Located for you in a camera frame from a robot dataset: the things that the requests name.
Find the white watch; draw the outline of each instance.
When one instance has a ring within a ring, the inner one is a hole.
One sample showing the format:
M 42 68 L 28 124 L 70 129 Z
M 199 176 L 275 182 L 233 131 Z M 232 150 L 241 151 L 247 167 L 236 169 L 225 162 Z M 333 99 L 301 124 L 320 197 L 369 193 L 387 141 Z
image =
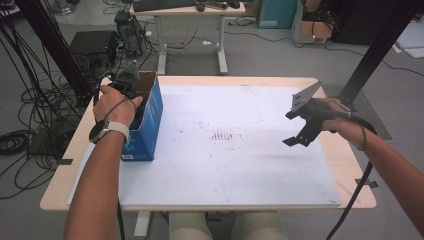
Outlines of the white watch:
M 119 122 L 112 122 L 109 120 L 102 120 L 90 131 L 89 139 L 92 143 L 97 143 L 106 133 L 110 131 L 118 131 L 125 136 L 125 145 L 127 145 L 130 142 L 129 139 L 129 129 L 125 124 L 119 123 Z

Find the blue box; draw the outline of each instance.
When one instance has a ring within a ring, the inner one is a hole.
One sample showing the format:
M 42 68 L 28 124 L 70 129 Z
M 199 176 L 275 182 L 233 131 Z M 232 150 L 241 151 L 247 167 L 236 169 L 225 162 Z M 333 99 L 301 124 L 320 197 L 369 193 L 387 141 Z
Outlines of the blue box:
M 139 72 L 134 90 L 143 96 L 145 106 L 142 120 L 130 126 L 130 143 L 122 147 L 122 161 L 152 161 L 154 159 L 163 102 L 156 72 Z
M 262 0 L 258 28 L 291 28 L 296 0 Z

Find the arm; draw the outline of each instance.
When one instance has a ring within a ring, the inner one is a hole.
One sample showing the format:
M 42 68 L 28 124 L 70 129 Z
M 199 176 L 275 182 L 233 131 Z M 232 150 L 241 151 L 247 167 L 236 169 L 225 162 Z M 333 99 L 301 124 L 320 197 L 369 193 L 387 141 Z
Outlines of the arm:
M 97 121 L 124 97 L 109 86 L 100 89 L 104 94 L 93 109 Z M 108 120 L 129 126 L 135 106 L 141 98 L 122 102 L 107 116 Z M 114 239 L 118 205 L 119 162 L 122 133 L 107 133 L 91 153 L 75 191 L 65 225 L 65 239 Z
M 340 110 L 335 105 L 330 108 Z M 364 146 L 361 127 L 356 123 L 343 119 L 328 120 L 322 124 L 322 130 L 335 130 L 356 147 Z M 424 237 L 424 174 L 383 139 L 367 129 L 365 134 L 364 153 Z

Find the floor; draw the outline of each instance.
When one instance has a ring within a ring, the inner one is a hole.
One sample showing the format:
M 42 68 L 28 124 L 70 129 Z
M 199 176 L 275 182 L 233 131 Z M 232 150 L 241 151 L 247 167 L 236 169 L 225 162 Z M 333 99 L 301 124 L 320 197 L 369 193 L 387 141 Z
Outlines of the floor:
M 42 54 L 39 40 L 25 19 L 14 16 L 16 28 L 36 54 Z M 114 29 L 114 26 L 73 26 L 60 25 L 68 43 L 75 32 L 87 30 Z M 154 26 L 150 25 L 152 39 L 155 39 Z M 173 31 L 167 35 L 168 43 L 186 41 L 194 34 L 194 29 Z M 226 28 L 225 50 L 229 75 L 231 76 L 283 76 L 314 77 L 325 84 L 344 85 L 355 70 L 361 55 L 367 46 L 335 44 L 328 40 L 322 45 L 293 44 L 287 29 L 258 29 L 255 24 L 247 26 L 232 25 Z M 168 75 L 219 75 L 214 45 L 217 41 L 214 30 L 201 30 L 184 49 L 170 50 L 166 71 Z M 24 85 L 17 75 L 4 48 L 0 48 L 2 87 L 0 88 L 0 114 L 2 123 L 0 133 L 23 129 L 18 121 L 18 112 L 22 106 L 21 93 Z M 157 55 L 152 55 L 143 65 L 143 70 L 155 70 Z M 390 51 L 365 87 L 362 89 L 368 101 L 387 128 L 392 139 L 388 142 L 424 171 L 424 111 L 421 103 L 424 91 L 424 59 L 413 59 L 405 53 Z M 421 75 L 405 70 L 407 68 Z M 20 111 L 23 121 L 28 119 L 30 108 Z M 353 151 L 362 168 L 367 158 L 355 148 Z M 22 155 L 1 156 L 0 169 L 3 172 Z M 5 174 L 0 175 L 0 197 L 17 192 L 13 184 L 19 161 Z M 22 168 L 17 180 L 21 185 L 28 183 L 41 170 L 32 161 Z M 377 181 L 379 187 L 373 189 L 377 207 L 366 210 L 352 210 L 334 239 L 421 239 L 405 213 L 400 208 L 390 190 L 380 176 L 373 171 L 371 180 Z M 39 202 L 48 183 L 27 190 L 17 196 L 0 200 L 0 238 L 8 239 L 61 239 L 65 212 L 48 212 L 39 207 Z M 289 239 L 324 239 L 341 214 L 340 210 L 289 210 L 281 211 Z M 209 226 L 215 239 L 230 239 L 234 213 L 210 213 Z M 136 213 L 124 213 L 127 239 L 135 226 Z M 160 213 L 153 213 L 149 236 L 147 239 L 167 239 L 167 223 Z

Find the hand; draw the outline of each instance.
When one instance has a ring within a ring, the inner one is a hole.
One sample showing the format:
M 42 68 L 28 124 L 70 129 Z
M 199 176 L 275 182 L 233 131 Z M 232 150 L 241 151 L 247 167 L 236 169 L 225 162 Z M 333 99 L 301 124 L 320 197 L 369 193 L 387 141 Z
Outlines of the hand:
M 322 98 L 320 101 L 327 103 L 327 106 L 332 111 L 347 112 L 346 108 L 342 107 L 340 100 L 335 98 Z M 347 141 L 351 142 L 355 147 L 362 148 L 364 144 L 364 134 L 361 126 L 352 121 L 342 118 L 334 120 L 326 120 L 321 125 L 322 131 L 337 131 Z
M 123 101 L 109 113 L 113 107 L 125 99 L 125 96 L 123 96 L 118 90 L 107 85 L 102 85 L 100 87 L 100 91 L 103 95 L 93 108 L 96 121 L 110 120 L 125 124 L 129 127 L 134 119 L 135 111 L 142 101 L 142 97 Z

